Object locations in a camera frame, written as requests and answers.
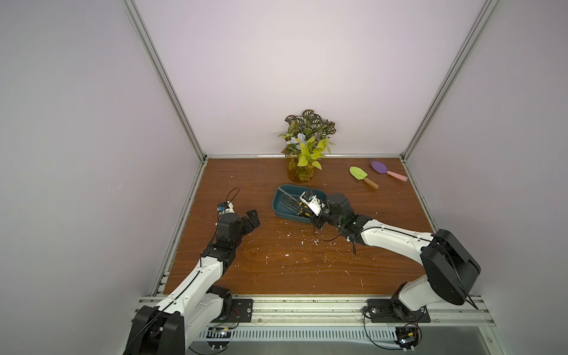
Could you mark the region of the long file yellow handle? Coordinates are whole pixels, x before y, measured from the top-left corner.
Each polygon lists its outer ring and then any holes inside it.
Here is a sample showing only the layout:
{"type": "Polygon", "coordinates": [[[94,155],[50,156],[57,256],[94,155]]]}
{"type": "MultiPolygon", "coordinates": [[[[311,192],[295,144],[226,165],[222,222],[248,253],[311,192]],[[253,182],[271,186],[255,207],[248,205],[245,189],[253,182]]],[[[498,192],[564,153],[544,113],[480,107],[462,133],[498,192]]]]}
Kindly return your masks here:
{"type": "Polygon", "coordinates": [[[282,192],[284,195],[288,196],[290,199],[292,199],[293,201],[298,202],[299,204],[302,203],[302,201],[300,200],[300,197],[297,195],[292,195],[289,192],[285,191],[282,187],[279,187],[278,190],[280,192],[282,192]]]}

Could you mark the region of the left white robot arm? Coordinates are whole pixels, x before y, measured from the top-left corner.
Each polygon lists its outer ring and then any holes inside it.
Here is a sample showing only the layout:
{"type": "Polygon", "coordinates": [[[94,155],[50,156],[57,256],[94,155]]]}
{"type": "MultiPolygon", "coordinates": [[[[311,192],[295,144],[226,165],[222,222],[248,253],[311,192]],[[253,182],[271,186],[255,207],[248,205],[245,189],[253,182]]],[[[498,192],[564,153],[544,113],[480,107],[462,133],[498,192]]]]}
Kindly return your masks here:
{"type": "Polygon", "coordinates": [[[215,283],[227,272],[242,239],[260,226],[256,210],[244,216],[232,205],[219,211],[216,233],[195,268],[156,306],[136,313],[125,354],[185,354],[196,337],[219,317],[232,313],[232,293],[215,283]]]}

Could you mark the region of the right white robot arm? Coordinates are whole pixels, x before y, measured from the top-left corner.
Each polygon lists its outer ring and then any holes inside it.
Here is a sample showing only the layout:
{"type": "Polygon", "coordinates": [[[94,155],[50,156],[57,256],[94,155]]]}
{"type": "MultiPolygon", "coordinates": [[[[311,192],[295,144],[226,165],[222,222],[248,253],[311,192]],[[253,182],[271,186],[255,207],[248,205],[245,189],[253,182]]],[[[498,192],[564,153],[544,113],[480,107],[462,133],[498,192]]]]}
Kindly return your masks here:
{"type": "Polygon", "coordinates": [[[402,284],[390,298],[390,313],[409,317],[424,307],[445,301],[456,306],[473,301],[470,291],[481,273],[473,256],[445,229],[413,232],[357,214],[342,194],[326,199],[302,196],[303,214],[317,229],[325,224],[337,229],[351,245],[377,247],[402,255],[423,267],[424,275],[402,284]]]}

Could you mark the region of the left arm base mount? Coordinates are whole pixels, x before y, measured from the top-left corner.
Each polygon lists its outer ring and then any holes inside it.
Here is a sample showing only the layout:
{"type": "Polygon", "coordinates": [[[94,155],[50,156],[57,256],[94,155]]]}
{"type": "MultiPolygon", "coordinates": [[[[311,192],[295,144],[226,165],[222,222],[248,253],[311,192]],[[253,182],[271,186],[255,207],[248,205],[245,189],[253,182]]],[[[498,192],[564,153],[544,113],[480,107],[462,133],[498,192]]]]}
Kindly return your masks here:
{"type": "Polygon", "coordinates": [[[216,295],[222,300],[220,313],[213,323],[223,322],[245,322],[249,323],[252,319],[254,300],[246,298],[234,298],[228,288],[213,285],[207,292],[209,295],[216,295]]]}

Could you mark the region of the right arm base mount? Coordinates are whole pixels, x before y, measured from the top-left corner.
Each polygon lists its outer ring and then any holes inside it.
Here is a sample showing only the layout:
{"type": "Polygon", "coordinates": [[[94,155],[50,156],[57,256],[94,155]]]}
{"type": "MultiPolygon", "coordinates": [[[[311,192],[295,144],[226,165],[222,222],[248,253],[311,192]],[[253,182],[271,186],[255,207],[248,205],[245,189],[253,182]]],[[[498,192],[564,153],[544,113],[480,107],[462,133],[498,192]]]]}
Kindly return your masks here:
{"type": "Polygon", "coordinates": [[[402,304],[399,299],[403,283],[390,299],[369,299],[362,307],[362,314],[365,319],[373,323],[429,323],[431,322],[427,308],[421,307],[418,311],[411,311],[402,304]]]}

